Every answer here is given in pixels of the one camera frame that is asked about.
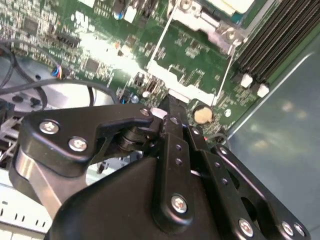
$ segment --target green circuit board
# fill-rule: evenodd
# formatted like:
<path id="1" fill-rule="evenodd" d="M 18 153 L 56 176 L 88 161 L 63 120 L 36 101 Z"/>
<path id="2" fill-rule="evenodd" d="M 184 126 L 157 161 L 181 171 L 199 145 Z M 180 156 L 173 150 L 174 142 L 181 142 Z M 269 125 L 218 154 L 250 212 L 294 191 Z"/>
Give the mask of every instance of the green circuit board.
<path id="1" fill-rule="evenodd" d="M 256 0 L 244 19 L 247 26 L 263 7 L 266 0 Z M 277 7 L 279 1 L 271 6 Z M 168 20 L 168 0 L 159 0 L 144 27 L 139 27 L 142 12 L 138 10 L 132 23 L 116 19 L 113 15 L 113 0 L 0 0 L 0 35 L 32 42 L 46 49 L 71 77 L 99 82 L 113 89 L 120 97 L 124 89 L 139 102 L 156 107 L 168 93 L 158 80 L 152 94 L 144 98 L 143 92 L 150 84 L 145 79 L 142 86 L 134 84 L 138 72 L 144 71 Z M 263 25 L 272 11 L 260 20 L 255 31 Z M 80 39 L 78 47 L 59 44 L 53 36 L 66 33 Z M 36 61 L 51 63 L 35 49 L 23 44 L 14 46 L 18 55 Z M 203 32 L 194 32 L 174 21 L 155 56 L 157 63 L 174 73 L 185 86 L 195 85 L 206 93 L 216 94 L 222 83 L 228 55 L 208 41 Z M 250 89 L 230 81 L 235 70 L 231 68 L 221 97 L 213 109 L 213 120 L 202 125 L 206 135 L 216 133 L 221 127 L 228 130 L 258 99 Z M 202 104 L 194 99 L 188 104 L 190 124 L 193 109 Z"/>

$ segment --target silver screw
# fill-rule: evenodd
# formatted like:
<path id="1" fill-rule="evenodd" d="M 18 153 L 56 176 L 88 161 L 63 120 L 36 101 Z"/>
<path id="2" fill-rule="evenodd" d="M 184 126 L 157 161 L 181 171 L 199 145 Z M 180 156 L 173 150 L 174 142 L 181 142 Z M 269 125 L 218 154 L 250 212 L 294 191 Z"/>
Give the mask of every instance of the silver screw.
<path id="1" fill-rule="evenodd" d="M 52 121 L 44 121 L 40 123 L 39 128 L 45 134 L 56 134 L 59 131 L 59 126 Z"/>
<path id="2" fill-rule="evenodd" d="M 134 96 L 131 98 L 131 102 L 132 102 L 133 104 L 137 104 L 137 103 L 139 102 L 138 96 L 134 95 Z"/>
<path id="3" fill-rule="evenodd" d="M 254 236 L 254 230 L 247 220 L 241 218 L 239 220 L 239 226 L 245 235 L 247 235 L 250 238 L 252 238 Z"/>
<path id="4" fill-rule="evenodd" d="M 235 31 L 233 31 L 233 30 L 228 31 L 228 32 L 226 33 L 226 37 L 227 37 L 229 40 L 233 40 L 233 39 L 235 38 L 235 36 L 236 36 L 236 33 L 235 33 Z"/>
<path id="5" fill-rule="evenodd" d="M 140 112 L 141 112 L 143 115 L 147 116 L 147 117 L 149 116 L 149 112 L 148 112 L 148 110 L 145 109 L 145 108 L 140 109 Z"/>
<path id="6" fill-rule="evenodd" d="M 180 3 L 180 7 L 183 9 L 183 10 L 188 10 L 192 5 L 192 1 L 191 0 L 182 0 L 181 3 Z"/>
<path id="7" fill-rule="evenodd" d="M 199 135 L 199 134 L 200 134 L 199 130 L 196 129 L 196 128 L 193 129 L 193 132 L 194 132 L 194 134 L 196 134 L 196 135 Z"/>
<path id="8" fill-rule="evenodd" d="M 83 152 L 84 150 L 87 149 L 87 143 L 82 137 L 76 136 L 69 140 L 69 147 L 73 151 Z"/>
<path id="9" fill-rule="evenodd" d="M 294 231 L 292 230 L 292 228 L 290 227 L 290 225 L 288 223 L 286 223 L 285 221 L 282 222 L 282 227 L 284 229 L 284 231 L 289 235 L 289 236 L 293 236 L 294 235 Z"/>
<path id="10" fill-rule="evenodd" d="M 178 119 L 176 119 L 175 117 L 171 117 L 170 120 L 171 120 L 171 122 L 173 122 L 174 124 L 177 124 L 177 125 L 179 124 Z"/>
<path id="11" fill-rule="evenodd" d="M 187 211 L 187 203 L 182 197 L 178 195 L 172 196 L 171 204 L 174 210 L 176 210 L 180 214 L 184 214 Z"/>
<path id="12" fill-rule="evenodd" d="M 220 151 L 221 151 L 224 155 L 227 155 L 227 152 L 226 152 L 226 150 L 225 150 L 223 147 L 220 147 Z"/>
<path id="13" fill-rule="evenodd" d="M 295 223 L 293 226 L 298 231 L 298 233 L 300 233 L 303 237 L 306 236 L 305 231 L 302 229 L 302 227 L 300 225 Z"/>

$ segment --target metal sheet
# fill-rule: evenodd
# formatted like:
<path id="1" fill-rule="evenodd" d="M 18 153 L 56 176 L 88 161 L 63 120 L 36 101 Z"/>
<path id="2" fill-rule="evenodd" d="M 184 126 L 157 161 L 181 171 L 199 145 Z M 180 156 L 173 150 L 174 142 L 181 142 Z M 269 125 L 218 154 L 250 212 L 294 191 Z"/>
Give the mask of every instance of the metal sheet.
<path id="1" fill-rule="evenodd" d="M 232 151 L 320 239 L 320 35 L 230 130 Z"/>

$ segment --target blue wire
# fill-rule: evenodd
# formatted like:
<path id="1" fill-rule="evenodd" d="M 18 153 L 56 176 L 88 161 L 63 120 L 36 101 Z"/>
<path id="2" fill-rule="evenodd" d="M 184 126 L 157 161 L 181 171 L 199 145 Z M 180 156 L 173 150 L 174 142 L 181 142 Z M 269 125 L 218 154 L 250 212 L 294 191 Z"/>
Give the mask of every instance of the blue wire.
<path id="1" fill-rule="evenodd" d="M 58 74 L 58 72 L 59 72 L 59 67 L 56 66 L 55 72 L 52 73 L 52 76 L 55 76 L 55 77 L 56 77 L 57 74 Z"/>

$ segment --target ram slot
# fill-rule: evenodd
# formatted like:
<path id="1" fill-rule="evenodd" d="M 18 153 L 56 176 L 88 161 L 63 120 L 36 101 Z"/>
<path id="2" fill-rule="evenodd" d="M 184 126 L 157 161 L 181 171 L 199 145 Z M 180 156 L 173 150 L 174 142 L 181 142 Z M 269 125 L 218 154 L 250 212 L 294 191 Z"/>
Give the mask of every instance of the ram slot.
<path id="1" fill-rule="evenodd" d="M 272 34 L 273 29 L 275 29 L 292 7 L 292 2 L 297 0 L 284 0 L 280 6 L 275 10 L 272 16 L 268 19 L 265 25 L 261 28 L 258 35 L 250 42 L 246 47 L 245 51 L 238 58 L 240 66 L 245 69 L 246 63 L 251 59 L 251 57 L 259 50 L 259 48 L 264 44 L 268 37 Z"/>
<path id="2" fill-rule="evenodd" d="M 263 46 L 259 49 L 260 54 L 254 55 L 251 60 L 247 64 L 247 68 L 250 69 L 251 72 L 255 71 L 256 67 L 260 62 L 265 61 L 266 55 L 275 49 L 278 49 L 278 43 L 281 39 L 287 39 L 286 31 L 294 24 L 297 18 L 303 13 L 306 7 L 310 4 L 311 0 L 306 2 L 297 3 L 290 10 L 290 15 L 287 15 L 282 22 L 277 26 L 277 28 L 273 31 L 272 36 L 270 36 L 264 43 Z"/>
<path id="3" fill-rule="evenodd" d="M 316 2 L 313 2 L 310 8 L 308 7 L 308 9 L 305 9 L 303 14 L 300 15 L 299 19 L 296 19 L 294 24 L 292 24 L 291 27 L 285 31 L 285 35 L 283 35 L 285 37 L 282 37 L 276 47 L 270 49 L 267 57 L 259 62 L 259 66 L 254 68 L 254 72 L 259 73 L 259 75 L 263 75 L 269 66 L 276 61 L 277 57 L 291 44 L 295 36 L 301 32 L 301 29 L 308 27 L 307 23 L 311 18 L 314 17 L 318 9 L 319 3 Z"/>
<path id="4" fill-rule="evenodd" d="M 289 57 L 289 55 L 292 53 L 294 49 L 302 42 L 305 37 L 308 36 L 308 34 L 320 23 L 320 10 L 318 9 L 316 12 L 316 15 L 312 17 L 307 24 L 308 27 L 302 28 L 301 33 L 297 35 L 294 40 L 292 41 L 292 44 L 287 47 L 285 51 L 281 54 L 281 56 L 268 67 L 268 69 L 265 70 L 264 74 L 261 75 L 261 79 L 267 80 L 269 79 L 272 74 L 277 70 L 277 68 L 280 67 L 280 65 L 283 63 L 283 61 Z"/>

